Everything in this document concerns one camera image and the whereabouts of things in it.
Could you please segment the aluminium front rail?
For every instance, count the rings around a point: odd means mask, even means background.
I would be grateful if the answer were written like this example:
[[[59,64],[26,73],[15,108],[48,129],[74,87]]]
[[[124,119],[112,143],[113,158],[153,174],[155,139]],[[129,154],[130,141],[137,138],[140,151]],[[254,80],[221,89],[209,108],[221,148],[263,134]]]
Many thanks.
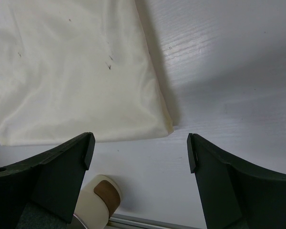
[[[137,215],[114,213],[110,217],[107,227],[114,229],[205,229],[203,227],[193,227],[183,224],[174,224],[165,221],[147,219],[146,217],[138,217]]]

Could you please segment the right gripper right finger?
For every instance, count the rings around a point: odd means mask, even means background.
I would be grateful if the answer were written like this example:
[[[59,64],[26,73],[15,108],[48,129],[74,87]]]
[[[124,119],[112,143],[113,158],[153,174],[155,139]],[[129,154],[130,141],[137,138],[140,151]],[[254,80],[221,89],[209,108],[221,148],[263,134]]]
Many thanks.
[[[187,149],[209,229],[286,229],[286,174],[228,153],[198,134]]]

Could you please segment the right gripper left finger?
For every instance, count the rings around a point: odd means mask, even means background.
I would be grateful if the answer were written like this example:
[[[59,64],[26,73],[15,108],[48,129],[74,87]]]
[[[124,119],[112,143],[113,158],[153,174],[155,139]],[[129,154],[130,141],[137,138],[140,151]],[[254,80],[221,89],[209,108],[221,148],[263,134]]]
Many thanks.
[[[65,229],[71,223],[95,138],[80,134],[0,167],[0,229]]]

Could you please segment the metal cup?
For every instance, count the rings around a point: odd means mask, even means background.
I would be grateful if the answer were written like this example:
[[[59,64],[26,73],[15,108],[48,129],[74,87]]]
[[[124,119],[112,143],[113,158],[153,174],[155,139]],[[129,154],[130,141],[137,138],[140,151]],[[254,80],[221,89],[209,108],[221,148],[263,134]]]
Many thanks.
[[[105,175],[97,175],[80,191],[73,218],[83,229],[103,229],[121,201],[118,185]]]

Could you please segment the cream cloth napkin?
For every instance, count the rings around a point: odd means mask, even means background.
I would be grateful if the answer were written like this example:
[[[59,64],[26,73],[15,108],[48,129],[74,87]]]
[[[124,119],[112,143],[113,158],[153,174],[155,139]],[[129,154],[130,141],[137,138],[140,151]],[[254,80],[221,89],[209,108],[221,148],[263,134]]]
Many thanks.
[[[133,0],[0,0],[0,144],[166,137]]]

